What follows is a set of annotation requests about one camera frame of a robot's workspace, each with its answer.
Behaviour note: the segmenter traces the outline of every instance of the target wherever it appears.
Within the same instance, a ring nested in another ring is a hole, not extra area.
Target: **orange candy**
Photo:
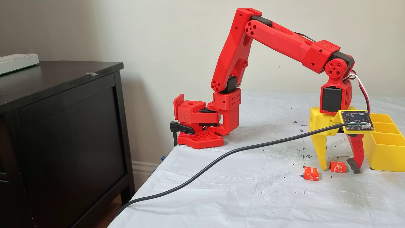
[[[313,167],[304,167],[303,177],[305,180],[318,181],[319,180],[318,169]]]
[[[331,161],[330,170],[332,172],[346,172],[346,164],[341,161]]]

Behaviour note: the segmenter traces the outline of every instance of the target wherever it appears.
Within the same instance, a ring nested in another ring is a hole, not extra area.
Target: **dark wooden dresser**
[[[120,62],[0,75],[0,227],[88,227],[135,194]]]

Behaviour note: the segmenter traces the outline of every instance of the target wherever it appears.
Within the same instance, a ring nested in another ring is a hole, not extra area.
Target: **white wall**
[[[210,80],[237,7],[341,46],[370,96],[405,96],[403,0],[2,0],[0,56],[124,62],[132,158],[157,164],[173,147],[173,99],[212,101]],[[255,42],[241,88],[319,92],[327,79]]]

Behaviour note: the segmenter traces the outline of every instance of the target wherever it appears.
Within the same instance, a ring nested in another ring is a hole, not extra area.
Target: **circuit board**
[[[374,131],[373,123],[371,122],[370,115],[367,111],[342,111],[342,118],[344,123],[363,122],[367,125],[350,124],[346,126],[348,131]]]

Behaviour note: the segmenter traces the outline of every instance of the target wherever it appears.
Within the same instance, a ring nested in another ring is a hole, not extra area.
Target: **white box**
[[[0,57],[0,75],[39,63],[37,54],[13,54]]]

